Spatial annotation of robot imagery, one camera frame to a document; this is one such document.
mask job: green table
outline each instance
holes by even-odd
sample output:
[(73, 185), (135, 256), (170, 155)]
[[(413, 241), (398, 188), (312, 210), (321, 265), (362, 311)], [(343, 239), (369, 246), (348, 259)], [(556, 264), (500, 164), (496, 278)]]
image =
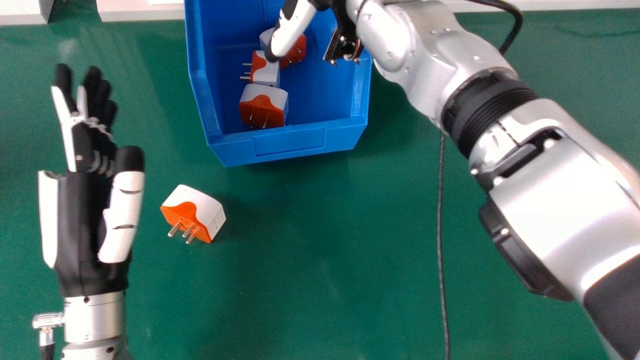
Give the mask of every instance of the green table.
[[(498, 44), (511, 19), (465, 14)], [(637, 10), (528, 13), (507, 58), (640, 167)], [(0, 29), (0, 358), (35, 359), (35, 313), (61, 310), (42, 261), (36, 172), (63, 171), (55, 63), (104, 70), (115, 136), (147, 155), (127, 292), (136, 359), (438, 359), (437, 130), (374, 75), (356, 149), (223, 168), (207, 148), (182, 22), (103, 24), (58, 1), (51, 24)], [(603, 359), (580, 307), (527, 293), (477, 221), (484, 201), (449, 142), (444, 246), (454, 359)], [(216, 242), (168, 239), (158, 207), (180, 183), (219, 199)], [(59, 333), (59, 346), (62, 335)]]

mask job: black cable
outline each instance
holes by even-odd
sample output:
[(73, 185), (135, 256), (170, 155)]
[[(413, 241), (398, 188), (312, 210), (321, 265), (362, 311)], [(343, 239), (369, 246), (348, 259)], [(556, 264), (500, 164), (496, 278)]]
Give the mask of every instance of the black cable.
[(449, 341), (449, 317), (447, 316), (447, 298), (444, 287), (444, 261), (442, 259), (442, 194), (444, 187), (444, 132), (440, 134), (440, 157), (438, 159), (438, 206), (436, 211), (436, 252), (438, 254), (438, 280), (440, 285), (440, 312), (442, 313), (442, 330), (444, 332), (444, 358), (451, 358)]
[(513, 41), (518, 36), (520, 29), (522, 28), (522, 13), (520, 12), (520, 9), (502, 0), (467, 0), (467, 1), (470, 1), (476, 4), (481, 4), (481, 5), (493, 6), (494, 8), (502, 9), (513, 16), (515, 20), (515, 22), (513, 23), (513, 28), (511, 28), (511, 32), (509, 32), (509, 35), (507, 35), (507, 38), (504, 39), (502, 46), (500, 46), (500, 54), (504, 55), (504, 53), (506, 53), (507, 50), (509, 49), (509, 46), (511, 46)]

